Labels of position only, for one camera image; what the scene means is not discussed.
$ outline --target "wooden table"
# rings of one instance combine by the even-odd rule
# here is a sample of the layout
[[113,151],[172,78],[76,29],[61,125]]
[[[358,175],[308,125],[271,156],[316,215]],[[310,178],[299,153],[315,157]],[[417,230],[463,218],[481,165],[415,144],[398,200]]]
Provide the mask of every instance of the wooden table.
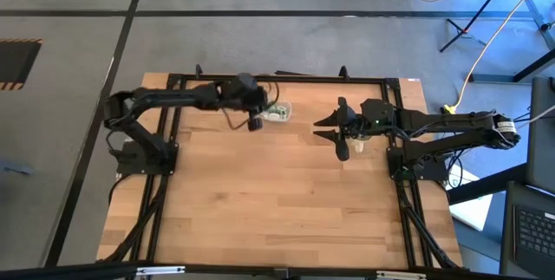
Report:
[[[167,77],[146,74],[142,85],[164,88]],[[405,107],[425,112],[420,82],[400,82]],[[187,87],[198,84],[189,81]],[[293,115],[286,123],[265,122],[254,133],[246,127],[232,131],[221,112],[183,108],[178,163],[169,180],[155,261],[407,268],[399,206],[387,168],[387,139],[373,137],[362,153],[351,149],[351,159],[342,163],[331,142],[311,133],[314,121],[337,108],[338,96],[360,112],[367,98],[381,99],[380,87],[282,82],[279,88]],[[155,131],[159,114],[159,109],[149,110],[140,122]],[[242,113],[230,116],[236,124],[245,119]],[[98,258],[112,253],[133,227],[144,183],[144,175],[133,176],[114,191]],[[428,229],[461,265],[446,194],[433,182],[419,185]],[[413,240],[421,262],[414,227]],[[144,237],[140,257],[146,247]]]

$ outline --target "black tripod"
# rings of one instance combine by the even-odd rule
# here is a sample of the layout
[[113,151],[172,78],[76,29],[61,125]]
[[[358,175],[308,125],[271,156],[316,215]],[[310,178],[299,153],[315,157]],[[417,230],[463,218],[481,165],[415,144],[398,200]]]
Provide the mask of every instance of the black tripod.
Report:
[[474,39],[476,42],[479,42],[480,44],[482,44],[483,46],[486,46],[485,42],[482,42],[480,39],[470,35],[468,33],[468,30],[470,29],[470,26],[474,23],[474,21],[476,21],[476,19],[478,19],[478,17],[480,16],[480,14],[482,13],[482,11],[484,11],[484,9],[487,7],[487,5],[491,2],[492,0],[486,0],[486,2],[482,5],[482,7],[480,8],[480,10],[478,10],[478,12],[476,13],[476,15],[474,15],[474,17],[472,18],[472,20],[470,20],[470,22],[467,24],[466,28],[461,28],[459,25],[457,25],[457,23],[453,22],[453,20],[448,19],[447,21],[453,25],[456,29],[457,29],[457,35],[455,37],[453,37],[453,39],[451,41],[449,41],[445,46],[443,46],[443,48],[440,49],[440,52],[445,51],[445,49],[449,48],[449,46],[451,46],[451,44],[453,44],[456,40],[458,40],[459,38],[471,38]]

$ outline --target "laptop keyboard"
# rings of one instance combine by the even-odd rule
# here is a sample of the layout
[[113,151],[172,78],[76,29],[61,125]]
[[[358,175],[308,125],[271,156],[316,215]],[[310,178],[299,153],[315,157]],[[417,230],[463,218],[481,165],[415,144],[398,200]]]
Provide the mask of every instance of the laptop keyboard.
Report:
[[516,210],[517,245],[555,258],[555,220],[537,210]]

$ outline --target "concrete floor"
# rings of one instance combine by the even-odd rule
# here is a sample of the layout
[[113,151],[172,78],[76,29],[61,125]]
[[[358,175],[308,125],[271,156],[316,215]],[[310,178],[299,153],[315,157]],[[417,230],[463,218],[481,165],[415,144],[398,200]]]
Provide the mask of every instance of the concrete floor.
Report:
[[[140,0],[140,10],[477,10],[485,0]],[[518,0],[493,0],[487,10],[509,11]],[[539,5],[551,17],[551,0]],[[129,0],[0,0],[0,9],[121,9]],[[472,29],[487,40],[502,19],[480,19]],[[460,25],[468,19],[455,19]],[[0,178],[0,270],[42,263],[62,195],[104,81],[121,18],[0,17],[0,37],[41,37],[44,46],[21,92],[0,92],[0,156],[36,169],[29,177]],[[114,91],[136,88],[145,72],[272,73],[276,69],[336,75],[420,78],[428,109],[457,98],[481,46],[459,40],[443,19],[392,18],[136,18]],[[511,74],[548,48],[530,20],[507,24],[476,73]],[[529,86],[470,84],[459,112],[526,112]],[[95,146],[61,264],[89,263],[108,208],[115,161]],[[526,160],[527,131],[510,151],[476,149],[464,167],[485,177]]]

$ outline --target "gray floor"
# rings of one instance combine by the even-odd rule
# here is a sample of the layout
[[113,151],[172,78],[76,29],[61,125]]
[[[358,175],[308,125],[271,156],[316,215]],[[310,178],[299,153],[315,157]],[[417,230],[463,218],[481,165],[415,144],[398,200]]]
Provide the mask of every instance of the gray floor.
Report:
[[[140,0],[140,10],[477,10],[484,0]],[[493,0],[488,10],[509,11],[518,0]],[[551,0],[540,0],[551,16]],[[126,9],[129,0],[0,0],[0,9]],[[502,19],[472,29],[487,40]],[[466,24],[468,19],[457,19]],[[0,157],[27,163],[35,174],[0,178],[0,269],[41,264],[52,224],[98,98],[120,18],[0,18],[0,37],[41,37],[44,46],[25,88],[0,92]],[[391,18],[141,18],[135,19],[115,90],[136,88],[145,72],[272,73],[276,69],[336,75],[420,78],[428,109],[453,103],[481,51],[459,40],[442,19]],[[534,22],[507,24],[476,72],[512,74],[547,51]],[[517,116],[529,105],[529,86],[470,84],[459,112],[496,108]],[[62,264],[93,262],[114,180],[115,162],[101,130],[72,222]],[[527,131],[514,149],[476,149],[464,167],[485,177],[526,160]],[[465,264],[475,266],[465,255]]]

